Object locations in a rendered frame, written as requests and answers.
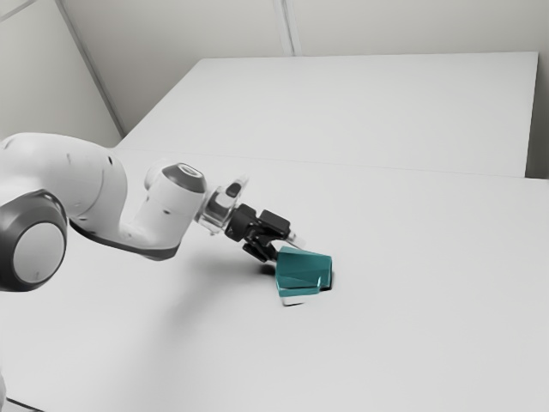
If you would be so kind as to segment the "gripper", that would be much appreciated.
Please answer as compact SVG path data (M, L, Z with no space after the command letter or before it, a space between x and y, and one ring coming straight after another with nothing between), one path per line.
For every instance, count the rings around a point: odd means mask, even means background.
M264 210L260 215L247 204L240 204L232 213L225 235L234 241L244 240L243 250L262 263L275 262L278 251L274 240L285 240L295 248L303 248L304 240L294 231L287 219Z

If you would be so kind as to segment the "teal faceted mug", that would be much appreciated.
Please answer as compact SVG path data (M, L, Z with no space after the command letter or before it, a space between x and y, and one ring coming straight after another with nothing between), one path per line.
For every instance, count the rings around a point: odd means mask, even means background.
M333 260L321 253L283 246L274 278L282 305L300 305L333 288Z

